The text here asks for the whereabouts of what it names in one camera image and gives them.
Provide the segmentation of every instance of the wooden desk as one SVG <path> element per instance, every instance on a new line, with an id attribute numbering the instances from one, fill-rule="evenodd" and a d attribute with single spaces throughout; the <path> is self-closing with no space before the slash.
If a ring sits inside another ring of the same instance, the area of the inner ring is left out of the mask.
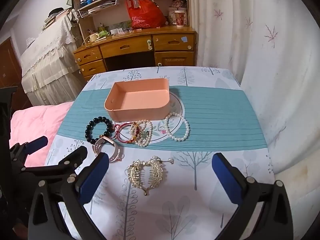
<path id="1" fill-rule="evenodd" d="M 192 66 L 195 34 L 191 27 L 176 26 L 135 30 L 88 43 L 74 56 L 87 81 L 97 73 L 131 67 Z"/>

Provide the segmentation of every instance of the gold hair clip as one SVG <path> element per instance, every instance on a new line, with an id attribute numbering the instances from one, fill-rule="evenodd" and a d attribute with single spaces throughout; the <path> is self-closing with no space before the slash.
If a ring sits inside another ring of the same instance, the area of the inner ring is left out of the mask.
<path id="1" fill-rule="evenodd" d="M 153 156 L 152 159 L 148 162 L 144 161 L 134 161 L 129 167 L 128 167 L 128 178 L 129 181 L 132 183 L 132 185 L 136 188 L 141 188 L 144 191 L 144 195 L 147 196 L 149 193 L 149 190 L 156 188 L 159 186 L 160 182 L 163 179 L 163 169 L 162 169 L 162 163 L 170 162 L 171 164 L 174 163 L 174 159 L 169 158 L 168 161 L 162 161 L 158 156 Z M 144 187 L 143 182 L 141 180 L 141 171 L 143 170 L 143 167 L 152 167 L 152 170 L 150 171 L 150 180 L 148 181 L 150 183 L 149 187 Z"/>

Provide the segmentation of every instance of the pink blanket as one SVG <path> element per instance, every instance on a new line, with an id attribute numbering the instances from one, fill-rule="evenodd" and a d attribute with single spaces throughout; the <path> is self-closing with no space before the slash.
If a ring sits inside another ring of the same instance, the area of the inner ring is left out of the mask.
<path id="1" fill-rule="evenodd" d="M 10 147 L 16 143 L 31 142 L 41 136 L 48 138 L 48 145 L 27 157 L 25 166 L 44 166 L 52 141 L 73 102 L 57 106 L 34 106 L 16 111 L 11 119 Z"/>

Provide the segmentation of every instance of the jewelry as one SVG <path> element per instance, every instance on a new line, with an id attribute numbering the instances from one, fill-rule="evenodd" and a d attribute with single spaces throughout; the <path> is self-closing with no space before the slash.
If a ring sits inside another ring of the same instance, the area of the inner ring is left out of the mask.
<path id="1" fill-rule="evenodd" d="M 136 188 L 141 188 L 144 191 L 144 195 L 147 196 L 149 190 L 156 188 L 159 186 L 160 182 L 163 179 L 163 169 L 162 163 L 170 162 L 171 164 L 174 163 L 174 159 L 169 158 L 168 161 L 162 161 L 158 156 L 153 156 L 152 159 L 148 162 L 137 160 L 133 162 L 128 167 L 128 178 L 132 185 Z M 150 171 L 149 182 L 150 186 L 145 188 L 143 186 L 143 182 L 141 180 L 141 171 L 143 167 L 150 166 L 152 170 Z"/>
<path id="2" fill-rule="evenodd" d="M 169 122 L 169 118 L 172 115 L 180 117 L 182 119 L 182 121 L 184 122 L 184 124 L 186 125 L 186 133 L 181 138 L 173 136 L 169 131 L 168 122 Z M 169 138 L 172 138 L 173 140 L 178 141 L 178 142 L 184 141 L 185 139 L 187 139 L 187 137 L 189 136 L 189 132 L 190 132 L 188 121 L 181 114 L 177 114 L 175 112 L 172 112 L 172 113 L 168 114 L 166 116 L 166 118 L 164 119 L 164 129 L 165 129 L 165 132 L 166 132 L 166 134 L 168 135 Z"/>
<path id="3" fill-rule="evenodd" d="M 86 137 L 87 141 L 93 145 L 99 140 L 99 138 L 92 139 L 90 136 L 90 132 L 93 130 L 93 127 L 97 123 L 100 123 L 100 122 L 104 122 L 107 125 L 107 129 L 103 133 L 103 135 L 105 137 L 110 136 L 110 133 L 112 133 L 112 131 L 113 131 L 112 123 L 110 122 L 109 119 L 107 119 L 106 117 L 102 117 L 102 116 L 99 116 L 98 118 L 94 118 L 93 121 L 89 122 L 89 124 L 87 125 L 87 129 L 85 130 L 85 137 Z"/>
<path id="4" fill-rule="evenodd" d="M 120 156 L 120 149 L 118 148 L 118 145 L 111 139 L 109 139 L 106 136 L 100 135 L 100 138 L 95 142 L 94 145 L 92 145 L 92 149 L 96 156 L 101 152 L 101 146 L 105 143 L 108 142 L 111 145 L 114 146 L 115 151 L 113 152 L 113 155 L 109 158 L 109 162 L 113 161 L 121 161 L 124 158 L 124 155 Z"/>
<path id="5" fill-rule="evenodd" d="M 122 139 L 120 138 L 119 134 L 120 134 L 120 131 L 121 131 L 124 127 L 126 127 L 126 126 L 128 126 L 128 125 L 131 126 L 131 127 L 130 127 L 130 130 L 133 129 L 134 132 L 131 134 L 131 135 L 132 135 L 132 138 L 131 138 L 130 140 L 125 141 L 125 140 L 122 140 Z M 118 139 L 119 142 L 122 142 L 122 143 L 132 143 L 132 142 L 134 142 L 134 141 L 137 139 L 137 137 L 138 137 L 138 135 L 139 135 L 139 133 L 140 133 L 140 128 L 139 128 L 139 126 L 138 126 L 138 124 L 137 124 L 136 122 L 126 122 L 126 123 L 123 123 L 123 124 L 121 124 L 121 125 L 116 124 L 116 125 L 115 125 L 115 128 L 116 128 L 116 135 L 115 135 L 115 137 Z"/>
<path id="6" fill-rule="evenodd" d="M 143 132 L 147 127 L 147 123 L 149 124 L 149 130 L 147 133 L 144 135 Z M 135 144 L 141 147 L 146 147 L 151 141 L 151 136 L 152 136 L 152 122 L 149 120 L 140 120 L 135 122 L 135 124 L 142 125 L 142 127 L 139 129 L 139 133 L 137 134 L 137 138 L 135 140 Z M 133 127 L 130 127 L 130 134 L 133 135 L 136 132 L 136 130 Z"/>

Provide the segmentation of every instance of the red string bracelet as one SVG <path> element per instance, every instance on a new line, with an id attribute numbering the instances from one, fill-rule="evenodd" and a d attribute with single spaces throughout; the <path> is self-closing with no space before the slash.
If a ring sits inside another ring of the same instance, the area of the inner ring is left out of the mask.
<path id="1" fill-rule="evenodd" d="M 121 138 L 120 138 L 120 131 L 124 128 L 124 127 L 126 127 L 126 126 L 128 126 L 128 125 L 130 125 L 130 126 L 134 126 L 135 127 L 135 135 L 133 135 L 132 136 L 132 138 L 130 139 L 130 140 L 122 140 Z M 138 135 L 139 135 L 139 133 L 140 133 L 140 128 L 139 128 L 139 126 L 136 124 L 136 122 L 125 122 L 125 123 L 123 123 L 123 124 L 121 124 L 121 125 L 119 125 L 119 124 L 116 124 L 115 126 L 114 126 L 114 128 L 116 129 L 116 134 L 114 135 L 114 137 L 113 138 L 117 138 L 117 140 L 119 141 L 119 142 L 122 142 L 122 143 L 133 143 L 136 139 L 137 139 L 137 137 L 138 137 Z"/>

